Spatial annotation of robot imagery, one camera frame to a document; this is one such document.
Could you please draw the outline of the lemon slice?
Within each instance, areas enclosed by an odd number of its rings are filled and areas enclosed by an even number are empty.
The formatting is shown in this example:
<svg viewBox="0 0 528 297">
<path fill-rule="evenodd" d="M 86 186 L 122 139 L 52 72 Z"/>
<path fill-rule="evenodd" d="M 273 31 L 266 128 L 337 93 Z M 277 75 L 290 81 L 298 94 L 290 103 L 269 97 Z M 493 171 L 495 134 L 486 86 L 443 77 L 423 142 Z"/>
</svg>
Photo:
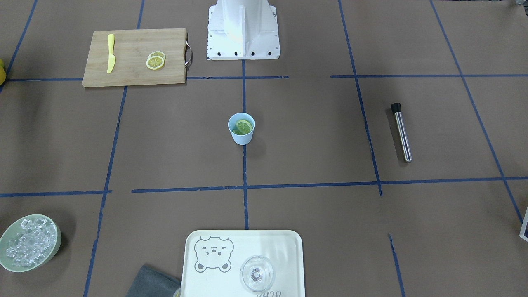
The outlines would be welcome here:
<svg viewBox="0 0 528 297">
<path fill-rule="evenodd" d="M 150 56 L 146 60 L 146 67 L 150 70 L 160 70 L 165 65 L 165 58 L 161 56 Z"/>
<path fill-rule="evenodd" d="M 149 58 L 154 57 L 154 56 L 158 56 L 158 57 L 161 57 L 162 59 L 166 59 L 166 55 L 162 51 L 154 51 L 149 54 Z"/>
<path fill-rule="evenodd" d="M 233 133 L 236 135 L 247 135 L 253 131 L 253 124 L 248 120 L 238 120 L 235 123 L 235 130 Z"/>
</svg>

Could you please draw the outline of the steel muddler black tip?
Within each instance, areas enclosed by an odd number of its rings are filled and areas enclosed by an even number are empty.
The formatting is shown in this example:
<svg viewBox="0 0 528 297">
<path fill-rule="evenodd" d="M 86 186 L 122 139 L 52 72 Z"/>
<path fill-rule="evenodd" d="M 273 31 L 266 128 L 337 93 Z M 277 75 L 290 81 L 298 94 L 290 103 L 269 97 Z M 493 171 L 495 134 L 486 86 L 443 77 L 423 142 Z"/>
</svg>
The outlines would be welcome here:
<svg viewBox="0 0 528 297">
<path fill-rule="evenodd" d="M 413 156 L 411 152 L 407 130 L 404 124 L 401 103 L 391 104 L 391 111 L 395 117 L 396 126 L 398 129 L 398 136 L 400 137 L 400 143 L 402 146 L 404 161 L 406 163 L 411 163 L 413 161 L 413 158 L 412 158 Z"/>
</svg>

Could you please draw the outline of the blue paper cup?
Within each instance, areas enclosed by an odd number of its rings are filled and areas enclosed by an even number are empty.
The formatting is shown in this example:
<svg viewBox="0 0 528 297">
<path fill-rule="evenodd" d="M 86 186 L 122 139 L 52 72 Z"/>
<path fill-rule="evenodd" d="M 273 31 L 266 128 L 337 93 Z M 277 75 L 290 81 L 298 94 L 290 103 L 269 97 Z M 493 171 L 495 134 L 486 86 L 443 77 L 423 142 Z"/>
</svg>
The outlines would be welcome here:
<svg viewBox="0 0 528 297">
<path fill-rule="evenodd" d="M 236 113 L 228 120 L 228 129 L 238 145 L 247 145 L 252 140 L 254 128 L 255 121 L 248 113 Z"/>
</svg>

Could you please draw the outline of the yellow lemon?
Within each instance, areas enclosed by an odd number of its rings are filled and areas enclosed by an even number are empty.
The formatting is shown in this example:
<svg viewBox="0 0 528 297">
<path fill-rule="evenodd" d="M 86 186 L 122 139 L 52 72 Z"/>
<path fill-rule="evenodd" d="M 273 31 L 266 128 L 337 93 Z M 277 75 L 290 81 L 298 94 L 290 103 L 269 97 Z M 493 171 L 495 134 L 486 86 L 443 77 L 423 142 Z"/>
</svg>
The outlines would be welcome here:
<svg viewBox="0 0 528 297">
<path fill-rule="evenodd" d="M 5 64 L 2 59 L 0 59 L 0 86 L 2 86 L 7 79 L 7 73 L 5 70 Z"/>
</svg>

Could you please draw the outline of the cream bear tray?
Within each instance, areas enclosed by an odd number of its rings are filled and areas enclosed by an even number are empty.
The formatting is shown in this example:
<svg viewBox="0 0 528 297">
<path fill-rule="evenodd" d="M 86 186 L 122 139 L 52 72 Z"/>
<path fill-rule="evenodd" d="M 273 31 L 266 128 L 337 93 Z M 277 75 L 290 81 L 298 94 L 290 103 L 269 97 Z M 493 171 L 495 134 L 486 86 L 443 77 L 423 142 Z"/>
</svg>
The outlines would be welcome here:
<svg viewBox="0 0 528 297">
<path fill-rule="evenodd" d="M 181 297 L 304 297 L 302 239 L 294 231 L 193 231 Z"/>
</svg>

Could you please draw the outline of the clear wine glass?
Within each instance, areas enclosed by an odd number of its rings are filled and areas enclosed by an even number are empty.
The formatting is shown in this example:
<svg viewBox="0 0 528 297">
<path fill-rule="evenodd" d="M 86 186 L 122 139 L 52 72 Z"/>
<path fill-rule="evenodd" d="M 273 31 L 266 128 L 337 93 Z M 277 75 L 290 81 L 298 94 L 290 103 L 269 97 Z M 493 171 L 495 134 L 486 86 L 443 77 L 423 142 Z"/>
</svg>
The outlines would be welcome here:
<svg viewBox="0 0 528 297">
<path fill-rule="evenodd" d="M 255 295 L 268 292 L 276 278 L 273 263 L 269 258 L 261 255 L 246 259 L 239 275 L 243 289 Z"/>
</svg>

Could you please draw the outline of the bamboo cutting board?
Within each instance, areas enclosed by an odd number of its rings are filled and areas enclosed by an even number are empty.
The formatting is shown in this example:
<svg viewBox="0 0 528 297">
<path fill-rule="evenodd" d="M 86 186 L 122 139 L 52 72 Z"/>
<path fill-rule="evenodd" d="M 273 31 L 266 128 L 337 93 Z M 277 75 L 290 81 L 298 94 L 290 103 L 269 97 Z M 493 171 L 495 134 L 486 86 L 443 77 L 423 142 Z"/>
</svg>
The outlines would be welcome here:
<svg viewBox="0 0 528 297">
<path fill-rule="evenodd" d="M 108 34 L 115 34 L 116 63 L 107 74 Z M 150 70 L 146 60 L 150 53 L 162 51 L 165 65 Z M 186 83 L 186 71 L 192 59 L 185 28 L 95 31 L 92 35 L 82 85 L 89 87 L 143 86 Z"/>
</svg>

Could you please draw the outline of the grey folded cloth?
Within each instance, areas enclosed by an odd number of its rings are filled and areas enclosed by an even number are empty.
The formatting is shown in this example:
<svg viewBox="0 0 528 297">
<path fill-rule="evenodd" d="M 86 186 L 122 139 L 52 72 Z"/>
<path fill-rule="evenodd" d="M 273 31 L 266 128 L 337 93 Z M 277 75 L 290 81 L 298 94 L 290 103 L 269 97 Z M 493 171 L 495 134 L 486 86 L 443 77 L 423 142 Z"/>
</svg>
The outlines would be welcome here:
<svg viewBox="0 0 528 297">
<path fill-rule="evenodd" d="M 143 265 L 134 278 L 127 297 L 180 297 L 181 281 Z"/>
</svg>

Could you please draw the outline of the yellow plastic knife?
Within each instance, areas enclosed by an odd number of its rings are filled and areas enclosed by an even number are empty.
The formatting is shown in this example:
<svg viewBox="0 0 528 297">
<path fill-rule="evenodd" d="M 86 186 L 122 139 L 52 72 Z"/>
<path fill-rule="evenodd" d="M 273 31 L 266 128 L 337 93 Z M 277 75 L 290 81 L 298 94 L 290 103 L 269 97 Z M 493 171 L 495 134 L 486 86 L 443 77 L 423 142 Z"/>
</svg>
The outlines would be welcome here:
<svg viewBox="0 0 528 297">
<path fill-rule="evenodd" d="M 107 64 L 107 74 L 112 73 L 113 68 L 116 63 L 116 56 L 114 55 L 114 45 L 115 45 L 115 34 L 111 33 L 107 36 L 107 45 L 108 45 L 108 64 Z"/>
</svg>

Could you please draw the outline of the green bowl of ice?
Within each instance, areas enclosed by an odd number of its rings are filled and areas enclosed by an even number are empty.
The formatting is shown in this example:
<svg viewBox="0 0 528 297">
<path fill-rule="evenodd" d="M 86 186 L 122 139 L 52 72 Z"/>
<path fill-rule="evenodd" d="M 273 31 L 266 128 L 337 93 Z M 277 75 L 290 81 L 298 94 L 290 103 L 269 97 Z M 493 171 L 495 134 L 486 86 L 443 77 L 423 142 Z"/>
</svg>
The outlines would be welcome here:
<svg viewBox="0 0 528 297">
<path fill-rule="evenodd" d="M 48 216 L 24 216 L 13 222 L 1 236 L 1 266 L 15 273 L 41 267 L 58 252 L 61 240 L 59 226 Z"/>
</svg>

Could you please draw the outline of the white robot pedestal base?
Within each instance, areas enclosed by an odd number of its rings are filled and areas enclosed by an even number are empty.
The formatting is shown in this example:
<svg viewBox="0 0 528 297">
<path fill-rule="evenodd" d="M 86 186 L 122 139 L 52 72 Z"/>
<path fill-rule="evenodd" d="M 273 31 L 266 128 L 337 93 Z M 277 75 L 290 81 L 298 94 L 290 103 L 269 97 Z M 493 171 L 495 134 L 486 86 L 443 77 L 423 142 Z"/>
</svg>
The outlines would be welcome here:
<svg viewBox="0 0 528 297">
<path fill-rule="evenodd" d="M 207 30 L 209 60 L 281 56 L 277 10 L 267 0 L 219 0 L 209 7 Z"/>
</svg>

